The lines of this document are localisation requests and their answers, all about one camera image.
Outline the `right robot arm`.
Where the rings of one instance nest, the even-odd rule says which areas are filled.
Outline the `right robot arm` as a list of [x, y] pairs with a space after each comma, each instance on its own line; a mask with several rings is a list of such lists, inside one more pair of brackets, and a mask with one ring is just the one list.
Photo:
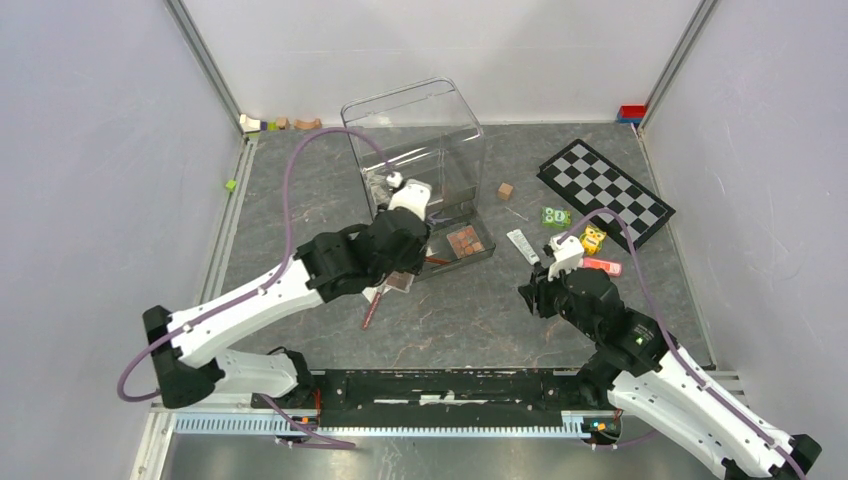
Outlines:
[[595, 345], [577, 374], [580, 400], [638, 417], [719, 479], [803, 479], [822, 453], [755, 414], [693, 360], [659, 323], [628, 306], [602, 270], [554, 278], [539, 269], [519, 287], [531, 313], [559, 316]]

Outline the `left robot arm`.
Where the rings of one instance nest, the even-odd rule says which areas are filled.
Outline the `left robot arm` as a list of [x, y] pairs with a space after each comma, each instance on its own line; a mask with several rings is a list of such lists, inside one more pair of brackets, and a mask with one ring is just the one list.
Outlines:
[[142, 319], [162, 403], [178, 409], [213, 393], [257, 393], [306, 405], [314, 381], [301, 353], [249, 354], [232, 344], [290, 315], [374, 289], [394, 272], [419, 273], [429, 236], [422, 210], [391, 207], [369, 225], [316, 235], [267, 274], [205, 304], [149, 308]]

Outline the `clear acrylic drawer organizer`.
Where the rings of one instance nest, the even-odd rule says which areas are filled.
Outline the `clear acrylic drawer organizer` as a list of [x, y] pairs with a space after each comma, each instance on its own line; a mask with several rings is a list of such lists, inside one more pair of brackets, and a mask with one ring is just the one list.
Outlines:
[[[427, 256], [452, 261], [425, 262], [422, 279], [490, 258], [496, 243], [479, 211], [486, 140], [483, 129], [455, 82], [435, 77], [353, 100], [340, 111], [344, 127], [358, 131], [349, 143], [362, 178], [369, 210], [390, 201], [386, 178], [392, 172], [429, 184], [427, 216], [440, 212], [450, 222], [430, 225]], [[446, 236], [472, 225], [483, 252], [458, 259]]]

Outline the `brown eyeshadow palette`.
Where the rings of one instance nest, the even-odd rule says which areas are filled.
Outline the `brown eyeshadow palette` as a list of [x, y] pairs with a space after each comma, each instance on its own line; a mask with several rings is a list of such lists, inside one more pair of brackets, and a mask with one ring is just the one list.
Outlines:
[[385, 285], [389, 289], [402, 293], [409, 293], [414, 280], [414, 274], [393, 272], [386, 279]]

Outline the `purple eyelash curler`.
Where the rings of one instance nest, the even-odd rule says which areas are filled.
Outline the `purple eyelash curler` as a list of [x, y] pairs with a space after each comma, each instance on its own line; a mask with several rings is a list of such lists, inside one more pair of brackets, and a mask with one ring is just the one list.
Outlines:
[[439, 225], [446, 222], [450, 222], [451, 220], [451, 217], [441, 216], [440, 212], [436, 212], [427, 216], [427, 223], [430, 225]]

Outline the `orange blush palette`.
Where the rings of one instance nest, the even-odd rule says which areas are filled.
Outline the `orange blush palette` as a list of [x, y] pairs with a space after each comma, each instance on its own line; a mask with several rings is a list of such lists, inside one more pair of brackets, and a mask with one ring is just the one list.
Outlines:
[[446, 238], [458, 259], [466, 258], [485, 250], [480, 237], [472, 225], [463, 226], [449, 233]]

